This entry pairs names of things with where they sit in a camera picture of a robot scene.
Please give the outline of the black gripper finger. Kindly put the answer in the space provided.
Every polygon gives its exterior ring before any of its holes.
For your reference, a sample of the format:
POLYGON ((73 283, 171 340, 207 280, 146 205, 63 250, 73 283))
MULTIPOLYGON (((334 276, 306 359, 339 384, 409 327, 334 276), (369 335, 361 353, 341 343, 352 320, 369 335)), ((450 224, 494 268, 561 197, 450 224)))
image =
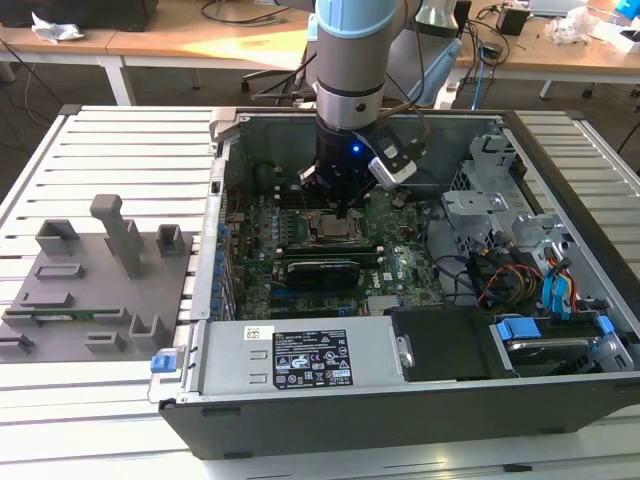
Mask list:
POLYGON ((360 212, 364 210, 371 202, 371 193, 366 193, 364 195, 359 195, 354 198, 349 198, 342 202, 342 217, 346 218, 347 216, 360 212))
POLYGON ((298 179, 302 192, 319 207, 331 210, 338 218, 344 218, 344 198, 338 183, 325 180, 315 166, 298 172, 298 179))

